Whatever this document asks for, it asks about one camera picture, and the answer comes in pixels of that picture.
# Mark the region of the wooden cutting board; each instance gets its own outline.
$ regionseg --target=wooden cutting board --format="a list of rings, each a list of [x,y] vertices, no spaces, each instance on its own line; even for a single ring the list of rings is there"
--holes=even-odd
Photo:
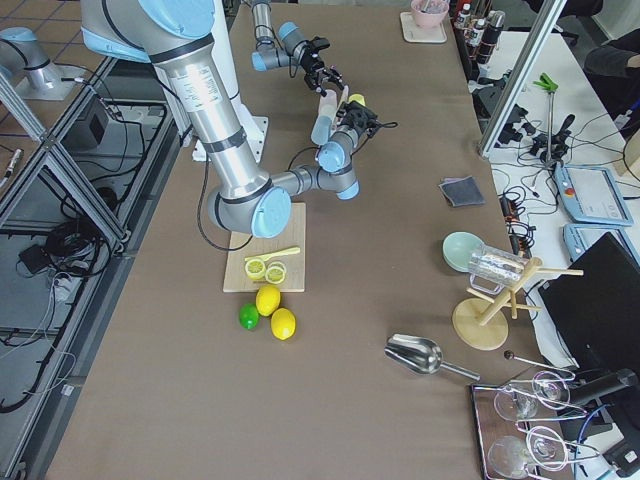
[[[307,210],[304,203],[294,203],[291,218],[284,231],[275,238],[253,238],[249,245],[237,252],[227,254],[227,266],[224,272],[223,292],[256,292],[266,282],[254,282],[244,272],[244,259],[254,255],[275,252],[288,247],[300,247],[300,253],[285,257],[274,257],[267,261],[279,261],[287,267],[287,276],[278,288],[281,292],[304,292],[305,269],[305,232],[307,226]],[[242,245],[249,235],[232,232],[229,245]]]

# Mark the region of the round wooden base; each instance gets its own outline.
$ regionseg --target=round wooden base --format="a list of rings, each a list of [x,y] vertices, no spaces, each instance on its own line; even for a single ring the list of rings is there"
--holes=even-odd
[[[467,344],[478,350],[500,348],[509,335],[507,318],[502,312],[496,313],[484,327],[478,325],[478,318],[491,305],[481,298],[469,298],[458,304],[453,311],[453,328]]]

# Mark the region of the green clamp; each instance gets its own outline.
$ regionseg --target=green clamp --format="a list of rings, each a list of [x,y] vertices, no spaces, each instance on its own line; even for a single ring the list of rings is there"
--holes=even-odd
[[[549,75],[547,75],[546,73],[540,75],[540,81],[533,82],[533,84],[542,87],[549,93],[555,93],[555,91],[558,89],[558,84],[551,80],[551,77],[549,77]]]

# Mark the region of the person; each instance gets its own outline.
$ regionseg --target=person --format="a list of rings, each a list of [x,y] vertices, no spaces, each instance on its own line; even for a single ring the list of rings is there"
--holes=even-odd
[[[611,118],[632,110],[620,130],[632,136],[640,128],[640,28],[589,52],[584,71]]]

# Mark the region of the blue-framed tablet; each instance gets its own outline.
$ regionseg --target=blue-framed tablet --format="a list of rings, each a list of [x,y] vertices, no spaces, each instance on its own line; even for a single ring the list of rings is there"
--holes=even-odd
[[[633,225],[611,171],[596,166],[558,166],[555,180],[567,213],[576,222]]]
[[[607,232],[610,232],[620,245],[635,258],[636,262],[640,263],[640,255],[638,255],[623,227],[594,223],[568,223],[562,228],[562,236],[571,261],[575,262],[580,255]]]

